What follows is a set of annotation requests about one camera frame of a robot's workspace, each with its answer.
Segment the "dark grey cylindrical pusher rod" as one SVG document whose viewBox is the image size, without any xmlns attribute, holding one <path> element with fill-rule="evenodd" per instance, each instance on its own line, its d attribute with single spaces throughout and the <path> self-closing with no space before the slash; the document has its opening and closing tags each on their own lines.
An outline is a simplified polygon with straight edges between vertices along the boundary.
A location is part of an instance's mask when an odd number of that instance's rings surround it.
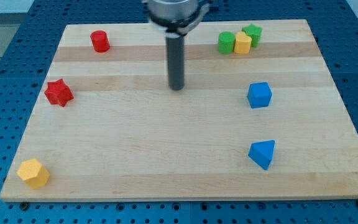
<svg viewBox="0 0 358 224">
<path fill-rule="evenodd" d="M 185 86 L 184 38 L 183 36 L 176 38 L 166 37 L 165 41 L 168 85 L 171 90 L 181 90 Z"/>
</svg>

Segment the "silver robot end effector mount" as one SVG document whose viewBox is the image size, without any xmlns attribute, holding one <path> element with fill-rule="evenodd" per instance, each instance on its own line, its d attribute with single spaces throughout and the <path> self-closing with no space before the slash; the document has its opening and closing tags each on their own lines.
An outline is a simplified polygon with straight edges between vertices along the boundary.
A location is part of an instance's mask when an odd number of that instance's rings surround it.
<svg viewBox="0 0 358 224">
<path fill-rule="evenodd" d="M 148 0 L 149 22 L 165 35 L 187 35 L 209 12 L 209 1 Z"/>
</svg>

